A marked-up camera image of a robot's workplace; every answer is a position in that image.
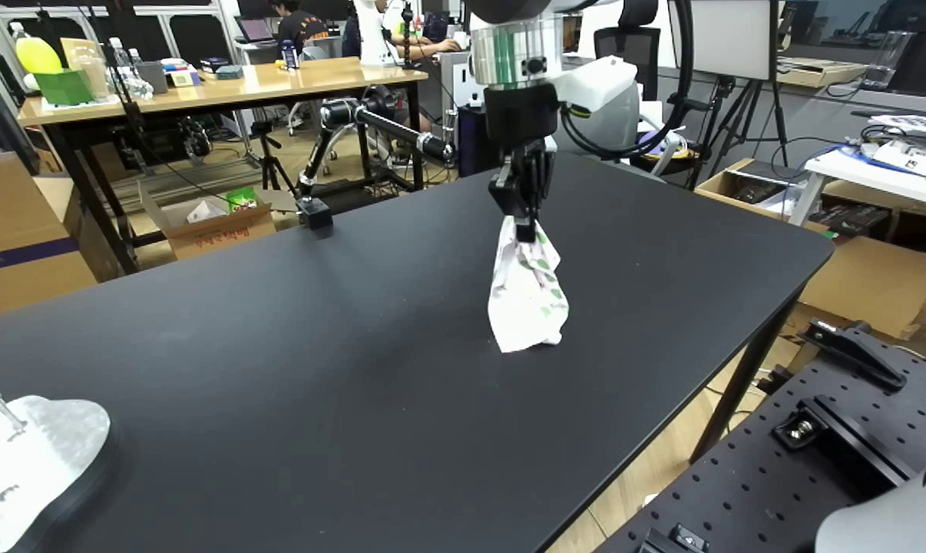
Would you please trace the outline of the wooden table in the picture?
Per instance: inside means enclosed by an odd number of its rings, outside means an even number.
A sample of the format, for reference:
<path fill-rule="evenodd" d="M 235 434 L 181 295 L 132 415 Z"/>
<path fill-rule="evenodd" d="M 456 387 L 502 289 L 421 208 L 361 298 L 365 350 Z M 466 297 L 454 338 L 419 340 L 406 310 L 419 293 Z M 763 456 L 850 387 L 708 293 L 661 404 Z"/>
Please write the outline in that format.
<path fill-rule="evenodd" d="M 164 240 L 160 232 L 134 235 L 126 214 L 119 206 L 105 210 L 105 202 L 115 196 L 94 166 L 90 155 L 92 133 L 102 127 L 125 124 L 140 127 L 166 117 L 190 116 L 210 112 L 263 108 L 292 101 L 312 101 L 340 95 L 358 97 L 369 85 L 383 84 L 408 95 L 411 126 L 418 128 L 418 84 L 428 74 L 399 67 L 365 67 L 355 58 L 305 61 L 294 72 L 273 64 L 247 65 L 237 80 L 217 80 L 210 76 L 201 85 L 175 88 L 166 94 L 136 101 L 48 108 L 42 98 L 28 98 L 18 109 L 16 121 L 21 128 L 38 127 L 45 132 L 50 146 L 59 155 L 62 167 L 74 179 L 81 196 L 91 202 L 91 211 L 99 230 L 105 235 L 112 253 L 126 274 L 139 270 L 134 248 Z M 83 165 L 77 153 L 87 154 Z"/>

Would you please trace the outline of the white table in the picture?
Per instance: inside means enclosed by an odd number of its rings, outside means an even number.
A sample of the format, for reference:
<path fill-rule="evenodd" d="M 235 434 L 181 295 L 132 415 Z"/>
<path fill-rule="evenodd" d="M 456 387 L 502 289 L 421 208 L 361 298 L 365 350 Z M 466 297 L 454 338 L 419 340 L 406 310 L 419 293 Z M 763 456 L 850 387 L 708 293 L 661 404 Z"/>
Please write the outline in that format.
<path fill-rule="evenodd" d="M 829 151 L 810 158 L 803 169 L 808 173 L 809 178 L 789 215 L 789 222 L 798 227 L 807 220 L 810 210 L 820 199 L 825 185 L 832 180 L 846 180 L 863 187 L 926 204 L 925 177 L 874 167 L 840 150 Z"/>

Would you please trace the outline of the large cardboard box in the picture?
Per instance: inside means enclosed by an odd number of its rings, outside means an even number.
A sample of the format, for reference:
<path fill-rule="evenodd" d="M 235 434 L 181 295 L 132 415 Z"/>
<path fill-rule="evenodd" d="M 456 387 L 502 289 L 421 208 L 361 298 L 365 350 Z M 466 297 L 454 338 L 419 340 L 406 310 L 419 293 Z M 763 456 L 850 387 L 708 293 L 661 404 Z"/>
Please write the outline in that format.
<path fill-rule="evenodd" d="M 98 285 L 17 154 L 0 153 L 0 313 Z"/>
<path fill-rule="evenodd" d="M 795 342 L 807 323 L 864 321 L 877 337 L 909 342 L 926 333 L 926 254 L 867 237 L 836 240 L 780 336 Z"/>

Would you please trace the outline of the yellow-green balloon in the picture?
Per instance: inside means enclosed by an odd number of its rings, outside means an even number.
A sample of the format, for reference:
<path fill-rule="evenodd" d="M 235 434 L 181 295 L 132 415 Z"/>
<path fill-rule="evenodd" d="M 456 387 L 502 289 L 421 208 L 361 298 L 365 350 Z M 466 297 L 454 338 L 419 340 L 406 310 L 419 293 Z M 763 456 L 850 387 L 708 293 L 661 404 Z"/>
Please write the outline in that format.
<path fill-rule="evenodd" d="M 17 34 L 14 49 L 18 62 L 31 75 L 55 75 L 63 71 L 56 50 L 38 36 Z"/>

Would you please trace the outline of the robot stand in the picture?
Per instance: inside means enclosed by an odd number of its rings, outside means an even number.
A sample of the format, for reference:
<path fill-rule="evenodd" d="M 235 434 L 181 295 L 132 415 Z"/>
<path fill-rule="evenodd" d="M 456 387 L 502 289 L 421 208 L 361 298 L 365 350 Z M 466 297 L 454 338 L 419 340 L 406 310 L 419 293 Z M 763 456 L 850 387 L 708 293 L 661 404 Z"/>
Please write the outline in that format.
<path fill-rule="evenodd" d="M 805 343 L 812 359 L 625 522 L 597 553 L 926 553 L 926 357 L 900 346 L 887 392 Z M 916 476 L 865 502 L 771 435 L 801 399 L 831 396 Z"/>

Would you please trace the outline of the stack of small boxes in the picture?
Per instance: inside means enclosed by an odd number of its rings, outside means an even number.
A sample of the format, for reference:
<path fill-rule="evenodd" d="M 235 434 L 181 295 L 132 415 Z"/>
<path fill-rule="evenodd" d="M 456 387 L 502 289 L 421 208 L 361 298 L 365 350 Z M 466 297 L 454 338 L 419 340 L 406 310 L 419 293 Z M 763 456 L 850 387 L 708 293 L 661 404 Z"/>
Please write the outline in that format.
<path fill-rule="evenodd" d="M 164 76 L 172 87 L 196 87 L 202 84 L 197 68 L 182 58 L 165 58 L 159 61 Z"/>

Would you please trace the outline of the green box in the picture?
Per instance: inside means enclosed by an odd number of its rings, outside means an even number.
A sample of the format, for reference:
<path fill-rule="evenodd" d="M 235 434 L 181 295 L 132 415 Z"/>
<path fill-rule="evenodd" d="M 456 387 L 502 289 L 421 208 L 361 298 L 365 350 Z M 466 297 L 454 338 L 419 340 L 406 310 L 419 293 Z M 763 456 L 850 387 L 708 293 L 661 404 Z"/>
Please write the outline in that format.
<path fill-rule="evenodd" d="M 55 73 L 34 73 L 36 88 L 42 97 L 55 106 L 76 106 L 94 101 L 85 73 L 62 69 Z"/>

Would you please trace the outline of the person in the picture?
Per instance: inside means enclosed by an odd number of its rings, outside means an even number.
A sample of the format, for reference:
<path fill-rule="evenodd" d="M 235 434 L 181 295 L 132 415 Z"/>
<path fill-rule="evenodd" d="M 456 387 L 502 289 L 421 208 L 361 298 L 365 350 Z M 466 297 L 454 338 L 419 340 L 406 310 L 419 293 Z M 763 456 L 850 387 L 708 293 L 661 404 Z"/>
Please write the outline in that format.
<path fill-rule="evenodd" d="M 326 22 L 302 10 L 300 0 L 269 0 L 269 4 L 280 17 L 276 32 L 280 57 L 283 45 L 287 41 L 290 41 L 297 51 L 301 51 L 307 41 L 329 38 Z"/>
<path fill-rule="evenodd" d="M 439 53 L 461 50 L 451 38 L 435 43 L 425 36 L 394 34 L 383 24 L 389 0 L 350 0 L 352 14 L 342 32 L 341 49 L 346 58 L 358 58 L 361 66 L 386 67 L 417 61 Z"/>

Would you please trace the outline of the group of clear water bottles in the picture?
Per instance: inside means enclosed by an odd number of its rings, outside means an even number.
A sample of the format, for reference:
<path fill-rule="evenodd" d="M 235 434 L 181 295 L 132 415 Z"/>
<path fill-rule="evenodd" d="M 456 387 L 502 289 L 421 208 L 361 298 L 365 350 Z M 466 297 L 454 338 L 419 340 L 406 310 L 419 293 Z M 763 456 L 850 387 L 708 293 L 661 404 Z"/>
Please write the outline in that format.
<path fill-rule="evenodd" d="M 110 36 L 108 44 L 114 56 L 114 65 L 108 72 L 119 97 L 126 102 L 153 98 L 153 85 L 140 76 L 130 50 L 124 47 L 121 39 Z"/>

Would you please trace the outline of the laptop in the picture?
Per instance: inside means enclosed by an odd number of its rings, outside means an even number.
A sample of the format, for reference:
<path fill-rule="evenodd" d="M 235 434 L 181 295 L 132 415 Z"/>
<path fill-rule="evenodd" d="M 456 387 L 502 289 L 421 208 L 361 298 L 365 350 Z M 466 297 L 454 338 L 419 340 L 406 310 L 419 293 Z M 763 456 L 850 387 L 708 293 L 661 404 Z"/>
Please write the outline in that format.
<path fill-rule="evenodd" d="M 240 32 L 235 37 L 237 43 L 251 45 L 251 43 L 271 43 L 276 41 L 276 34 L 274 34 L 270 22 L 266 18 L 243 18 L 242 15 L 235 15 L 233 20 Z"/>

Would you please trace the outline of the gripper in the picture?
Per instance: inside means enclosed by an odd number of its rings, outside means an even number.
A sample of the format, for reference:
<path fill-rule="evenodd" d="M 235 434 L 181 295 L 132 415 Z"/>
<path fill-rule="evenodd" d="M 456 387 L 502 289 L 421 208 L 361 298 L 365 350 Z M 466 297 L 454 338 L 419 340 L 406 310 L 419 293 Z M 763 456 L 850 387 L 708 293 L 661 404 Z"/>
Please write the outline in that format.
<path fill-rule="evenodd" d="M 488 139 L 509 151 L 488 191 L 516 225 L 536 227 L 541 204 L 550 193 L 555 151 L 547 144 L 523 144 L 557 130 L 557 88 L 551 83 L 512 90 L 488 87 L 484 89 L 484 105 Z"/>

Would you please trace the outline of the white cloth with green print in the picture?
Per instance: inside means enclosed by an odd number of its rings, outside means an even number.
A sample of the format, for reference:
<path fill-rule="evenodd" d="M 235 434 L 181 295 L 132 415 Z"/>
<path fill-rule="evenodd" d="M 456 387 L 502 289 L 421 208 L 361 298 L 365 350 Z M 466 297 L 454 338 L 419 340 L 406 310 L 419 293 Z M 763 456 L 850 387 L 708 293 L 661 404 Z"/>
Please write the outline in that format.
<path fill-rule="evenodd" d="M 515 217 L 504 218 L 488 297 L 488 319 L 502 353 L 556 346 L 569 316 L 557 249 L 540 224 L 534 224 L 530 243 L 517 238 L 519 230 Z"/>

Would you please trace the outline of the white board on tripod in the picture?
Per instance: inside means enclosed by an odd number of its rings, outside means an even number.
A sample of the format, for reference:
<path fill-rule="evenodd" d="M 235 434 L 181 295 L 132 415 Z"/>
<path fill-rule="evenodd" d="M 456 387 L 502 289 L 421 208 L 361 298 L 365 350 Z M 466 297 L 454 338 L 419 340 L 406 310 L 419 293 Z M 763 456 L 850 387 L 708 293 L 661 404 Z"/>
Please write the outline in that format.
<path fill-rule="evenodd" d="M 687 184 L 718 171 L 731 148 L 749 140 L 749 126 L 766 84 L 776 81 L 778 0 L 667 0 L 675 62 L 686 31 L 680 9 L 689 6 L 693 73 L 712 75 L 708 122 L 699 136 L 699 162 Z"/>

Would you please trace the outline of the clear plastic container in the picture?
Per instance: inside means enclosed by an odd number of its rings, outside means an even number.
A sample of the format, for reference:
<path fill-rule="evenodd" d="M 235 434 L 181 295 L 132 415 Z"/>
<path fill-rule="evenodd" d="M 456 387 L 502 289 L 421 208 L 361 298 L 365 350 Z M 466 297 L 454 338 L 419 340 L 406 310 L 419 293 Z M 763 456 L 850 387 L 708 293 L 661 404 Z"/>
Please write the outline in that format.
<path fill-rule="evenodd" d="M 94 101 L 109 101 L 112 93 L 101 46 L 97 42 L 79 38 L 61 38 L 60 43 L 68 68 L 81 72 Z"/>

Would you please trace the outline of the silver plate on black base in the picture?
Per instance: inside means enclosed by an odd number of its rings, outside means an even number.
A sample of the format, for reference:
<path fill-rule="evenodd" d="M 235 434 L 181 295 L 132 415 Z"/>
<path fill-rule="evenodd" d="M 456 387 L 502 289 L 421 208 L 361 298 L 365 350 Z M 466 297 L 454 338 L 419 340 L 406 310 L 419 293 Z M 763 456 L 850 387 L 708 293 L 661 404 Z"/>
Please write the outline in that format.
<path fill-rule="evenodd" d="M 92 400 L 0 393 L 0 553 L 34 553 L 84 503 L 112 456 L 113 422 Z"/>

